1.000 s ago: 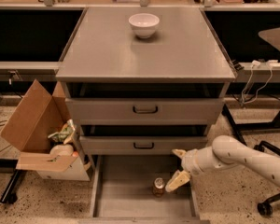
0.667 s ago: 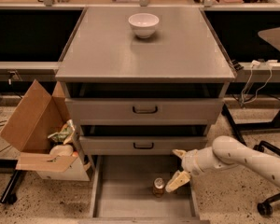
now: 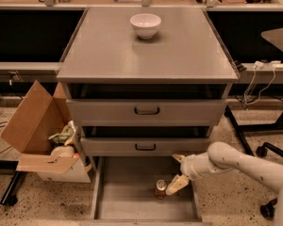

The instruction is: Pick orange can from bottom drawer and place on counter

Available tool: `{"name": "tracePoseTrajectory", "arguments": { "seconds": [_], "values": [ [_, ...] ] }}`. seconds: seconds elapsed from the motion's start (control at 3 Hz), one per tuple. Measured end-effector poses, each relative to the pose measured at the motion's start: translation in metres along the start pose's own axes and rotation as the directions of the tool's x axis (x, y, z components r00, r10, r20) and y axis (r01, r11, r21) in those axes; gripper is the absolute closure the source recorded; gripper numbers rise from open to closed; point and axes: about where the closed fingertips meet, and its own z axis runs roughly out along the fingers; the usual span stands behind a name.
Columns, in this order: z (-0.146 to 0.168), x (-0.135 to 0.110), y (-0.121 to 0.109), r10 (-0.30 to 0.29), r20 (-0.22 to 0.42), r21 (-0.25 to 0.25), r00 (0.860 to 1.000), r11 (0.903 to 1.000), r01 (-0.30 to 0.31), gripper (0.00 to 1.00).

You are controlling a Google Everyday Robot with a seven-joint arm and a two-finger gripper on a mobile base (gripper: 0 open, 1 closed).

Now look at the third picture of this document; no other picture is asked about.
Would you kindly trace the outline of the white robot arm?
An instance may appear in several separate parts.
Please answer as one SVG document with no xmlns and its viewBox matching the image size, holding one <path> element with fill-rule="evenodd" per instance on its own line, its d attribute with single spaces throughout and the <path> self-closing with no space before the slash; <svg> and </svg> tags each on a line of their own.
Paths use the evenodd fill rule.
<svg viewBox="0 0 283 226">
<path fill-rule="evenodd" d="M 181 190 L 189 181 L 238 170 L 277 194 L 274 226 L 283 226 L 283 165 L 241 153 L 224 142 L 210 144 L 205 153 L 191 155 L 175 153 L 173 158 L 180 164 L 181 174 L 177 174 L 168 184 L 166 189 L 168 196 Z"/>
</svg>

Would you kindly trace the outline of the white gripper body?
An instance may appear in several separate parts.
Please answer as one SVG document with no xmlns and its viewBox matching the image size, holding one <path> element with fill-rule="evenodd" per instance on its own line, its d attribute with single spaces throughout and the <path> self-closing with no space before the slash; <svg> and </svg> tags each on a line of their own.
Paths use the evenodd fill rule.
<svg viewBox="0 0 283 226">
<path fill-rule="evenodd" d="M 180 170 L 191 181 L 216 174 L 219 170 L 209 158 L 208 153 L 192 154 L 184 157 L 180 163 Z"/>
</svg>

